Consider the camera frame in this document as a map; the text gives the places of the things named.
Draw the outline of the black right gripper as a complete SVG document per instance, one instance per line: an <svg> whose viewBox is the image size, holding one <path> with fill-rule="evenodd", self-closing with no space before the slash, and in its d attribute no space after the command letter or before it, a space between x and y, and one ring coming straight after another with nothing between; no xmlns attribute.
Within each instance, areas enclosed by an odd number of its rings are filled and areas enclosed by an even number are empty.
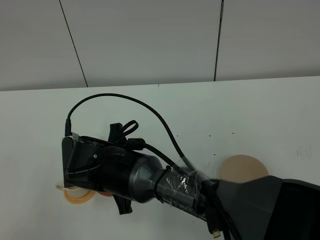
<svg viewBox="0 0 320 240"><path fill-rule="evenodd" d="M110 124L109 142L80 136L66 169L67 183L100 192L128 193L130 175L140 154L116 146L125 144L122 128L121 123ZM112 196L120 215L132 213L130 199Z"/></svg>

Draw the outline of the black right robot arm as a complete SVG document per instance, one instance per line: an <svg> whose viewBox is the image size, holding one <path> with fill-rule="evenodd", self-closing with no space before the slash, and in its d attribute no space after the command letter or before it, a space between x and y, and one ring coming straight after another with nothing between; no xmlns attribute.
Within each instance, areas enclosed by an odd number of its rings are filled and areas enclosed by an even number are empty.
<svg viewBox="0 0 320 240"><path fill-rule="evenodd" d="M178 165L142 138L137 122L110 126L108 140L72 133L66 121L62 161L66 187L112 194L120 214L156 199L204 220L227 240L317 240L320 188L275 176L244 183L213 179Z"/></svg>

